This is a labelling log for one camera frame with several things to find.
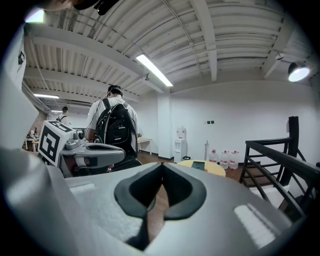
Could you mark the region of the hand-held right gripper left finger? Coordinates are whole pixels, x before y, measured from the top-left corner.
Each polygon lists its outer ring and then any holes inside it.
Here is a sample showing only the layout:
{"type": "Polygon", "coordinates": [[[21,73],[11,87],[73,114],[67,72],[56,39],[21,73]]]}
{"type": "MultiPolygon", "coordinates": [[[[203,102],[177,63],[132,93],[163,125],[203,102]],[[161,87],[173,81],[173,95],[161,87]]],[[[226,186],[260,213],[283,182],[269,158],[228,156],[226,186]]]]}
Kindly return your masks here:
{"type": "Polygon", "coordinates": [[[23,256],[162,256],[150,240],[148,218],[127,215],[114,196],[117,184],[154,172],[149,164],[125,172],[64,178],[23,150],[1,149],[0,190],[10,241],[23,256]]]}

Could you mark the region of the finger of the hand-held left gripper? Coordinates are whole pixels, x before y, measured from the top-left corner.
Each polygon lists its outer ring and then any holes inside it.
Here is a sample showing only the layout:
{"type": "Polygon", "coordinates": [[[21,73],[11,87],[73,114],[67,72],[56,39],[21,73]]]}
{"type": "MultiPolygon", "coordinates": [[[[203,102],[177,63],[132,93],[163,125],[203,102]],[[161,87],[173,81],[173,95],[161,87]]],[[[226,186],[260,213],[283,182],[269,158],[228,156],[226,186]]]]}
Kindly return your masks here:
{"type": "Polygon", "coordinates": [[[78,167],[109,167],[125,159],[125,151],[103,143],[85,143],[74,154],[78,167]]]}

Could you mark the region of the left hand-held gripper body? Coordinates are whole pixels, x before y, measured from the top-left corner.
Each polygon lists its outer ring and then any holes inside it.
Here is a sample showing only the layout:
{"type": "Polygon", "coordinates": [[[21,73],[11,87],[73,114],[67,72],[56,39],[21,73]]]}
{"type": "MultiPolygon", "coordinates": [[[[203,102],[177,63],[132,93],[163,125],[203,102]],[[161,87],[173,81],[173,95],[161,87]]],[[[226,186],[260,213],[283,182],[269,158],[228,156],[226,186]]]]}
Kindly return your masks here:
{"type": "Polygon", "coordinates": [[[43,161],[61,170],[64,177],[71,177],[72,173],[62,156],[62,151],[80,147],[86,142],[84,134],[57,120],[46,120],[43,123],[38,143],[38,152],[43,161]]]}

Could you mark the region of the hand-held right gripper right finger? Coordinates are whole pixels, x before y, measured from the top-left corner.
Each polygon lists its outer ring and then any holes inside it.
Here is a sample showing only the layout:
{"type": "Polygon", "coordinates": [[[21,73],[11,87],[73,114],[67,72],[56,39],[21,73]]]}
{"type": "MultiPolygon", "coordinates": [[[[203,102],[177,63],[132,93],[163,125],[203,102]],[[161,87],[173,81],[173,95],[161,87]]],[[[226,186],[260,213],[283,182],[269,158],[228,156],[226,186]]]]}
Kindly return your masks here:
{"type": "Polygon", "coordinates": [[[147,247],[150,256],[273,256],[302,225],[227,177],[169,163],[203,183],[206,199],[192,216],[167,220],[147,247]]]}

